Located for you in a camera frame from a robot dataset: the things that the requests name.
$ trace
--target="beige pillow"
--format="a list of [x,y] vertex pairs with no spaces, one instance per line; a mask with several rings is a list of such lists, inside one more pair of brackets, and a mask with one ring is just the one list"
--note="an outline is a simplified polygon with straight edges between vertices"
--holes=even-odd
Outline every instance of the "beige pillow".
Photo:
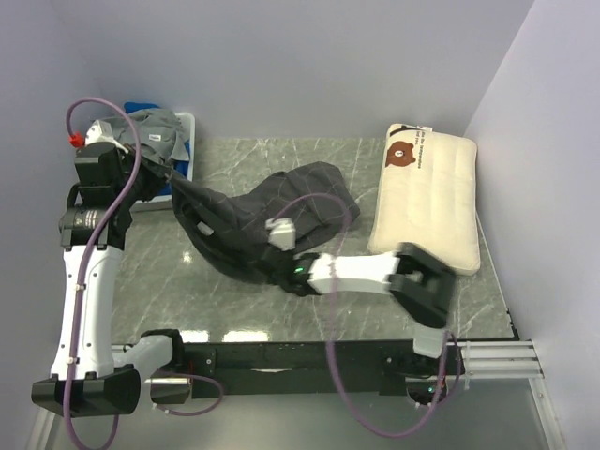
[[383,253],[414,242],[461,275],[477,272],[476,154],[469,139],[391,126],[368,249]]

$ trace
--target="brown bear face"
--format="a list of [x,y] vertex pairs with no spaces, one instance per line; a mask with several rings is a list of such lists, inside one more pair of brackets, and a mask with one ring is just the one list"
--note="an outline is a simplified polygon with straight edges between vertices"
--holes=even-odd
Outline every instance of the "brown bear face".
[[406,167],[413,164],[416,159],[413,157],[413,147],[411,143],[403,141],[394,142],[387,150],[385,158],[385,167],[390,164],[393,166]]

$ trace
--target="white basket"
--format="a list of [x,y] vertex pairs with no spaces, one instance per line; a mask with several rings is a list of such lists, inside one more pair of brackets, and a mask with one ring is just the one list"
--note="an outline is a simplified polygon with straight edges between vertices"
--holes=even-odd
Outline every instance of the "white basket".
[[[196,118],[189,112],[176,112],[175,115],[181,121],[181,125],[189,136],[189,166],[187,167],[187,179],[192,180],[194,174],[194,143],[196,142]],[[171,195],[157,195],[148,202],[135,202],[132,211],[148,211],[157,209],[170,209]]]

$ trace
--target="marble table top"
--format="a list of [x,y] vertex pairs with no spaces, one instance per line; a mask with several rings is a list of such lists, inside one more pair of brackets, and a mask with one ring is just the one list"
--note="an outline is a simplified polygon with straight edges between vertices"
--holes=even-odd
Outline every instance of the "marble table top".
[[[248,192],[270,173],[323,160],[337,165],[361,216],[342,255],[367,255],[384,140],[225,139],[198,144],[194,179],[227,195]],[[170,210],[134,214],[116,281],[112,342],[136,342],[156,328],[178,328],[188,342],[325,339],[326,297],[298,298],[274,286],[221,275],[195,250]],[[317,250],[331,250],[329,242]],[[481,269],[461,277],[450,327],[460,338],[512,338],[488,248],[480,232]],[[392,297],[344,292],[337,300],[337,337],[410,338],[413,321]]]

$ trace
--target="red connector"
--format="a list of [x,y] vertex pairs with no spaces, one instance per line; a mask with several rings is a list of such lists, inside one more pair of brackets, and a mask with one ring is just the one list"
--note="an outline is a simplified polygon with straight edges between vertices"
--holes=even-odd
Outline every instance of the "red connector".
[[85,139],[80,133],[75,133],[68,137],[68,143],[73,145],[75,148],[82,148],[85,145]]

